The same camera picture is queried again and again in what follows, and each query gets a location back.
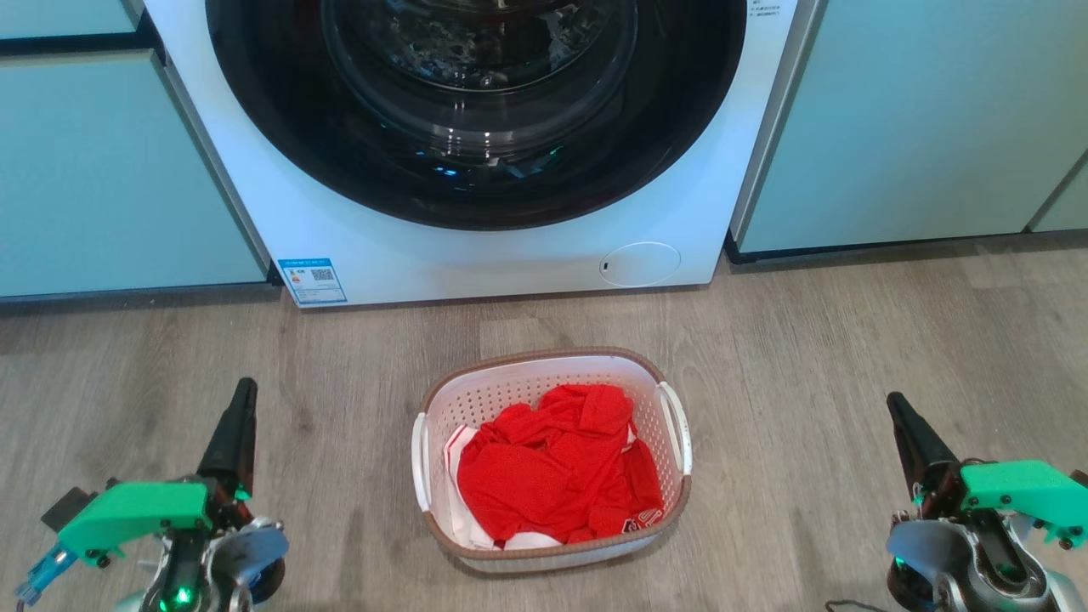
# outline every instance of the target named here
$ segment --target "white handle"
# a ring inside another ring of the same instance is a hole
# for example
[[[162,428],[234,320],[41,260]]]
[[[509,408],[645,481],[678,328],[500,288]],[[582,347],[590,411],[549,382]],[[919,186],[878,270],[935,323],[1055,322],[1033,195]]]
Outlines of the white handle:
[[[426,440],[426,413],[416,417],[411,428],[411,479],[416,484],[416,501],[423,512],[431,510],[430,451]]]
[[[668,382],[662,381],[657,383],[657,401],[660,402],[662,411],[665,413],[665,424],[669,428],[677,467],[684,476],[691,476],[691,431],[688,429],[688,416],[683,414],[680,396]]]

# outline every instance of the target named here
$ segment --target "green bracket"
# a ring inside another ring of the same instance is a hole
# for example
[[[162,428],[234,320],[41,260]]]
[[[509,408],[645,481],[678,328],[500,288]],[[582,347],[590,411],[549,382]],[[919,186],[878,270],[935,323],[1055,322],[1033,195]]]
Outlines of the green bracket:
[[[120,482],[96,497],[58,534],[89,564],[124,556],[121,544],[166,529],[209,529],[202,482]]]
[[[961,510],[1019,512],[1043,522],[1047,541],[1084,543],[1088,527],[1088,488],[1050,464],[1037,461],[985,463],[960,468],[967,494]]]

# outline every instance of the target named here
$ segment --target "washing machine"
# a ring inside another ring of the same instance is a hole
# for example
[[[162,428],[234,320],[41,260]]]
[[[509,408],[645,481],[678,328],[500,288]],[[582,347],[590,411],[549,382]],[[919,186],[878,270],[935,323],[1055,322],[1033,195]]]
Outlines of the washing machine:
[[[304,308],[708,283],[796,0],[146,0]]]

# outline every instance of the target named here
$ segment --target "cabinet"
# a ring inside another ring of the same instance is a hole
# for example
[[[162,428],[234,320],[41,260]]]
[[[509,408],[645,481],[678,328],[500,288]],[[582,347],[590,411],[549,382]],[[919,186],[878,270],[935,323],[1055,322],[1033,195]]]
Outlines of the cabinet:
[[[741,254],[1022,231],[1088,143],[1088,2],[824,9]]]
[[[1088,229],[1088,151],[1065,188],[1034,228],[1037,232]]]
[[[0,60],[0,296],[260,282],[152,51]]]
[[[143,0],[0,0],[0,39],[131,33],[143,9]]]

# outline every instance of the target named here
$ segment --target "red clothing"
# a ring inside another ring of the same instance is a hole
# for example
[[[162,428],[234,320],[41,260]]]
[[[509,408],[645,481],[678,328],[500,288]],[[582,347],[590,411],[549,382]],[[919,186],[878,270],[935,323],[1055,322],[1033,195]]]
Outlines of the red clothing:
[[[610,384],[565,384],[516,404],[461,452],[457,486],[497,541],[539,531],[564,543],[647,527],[662,512],[650,449],[627,451],[633,403]]]

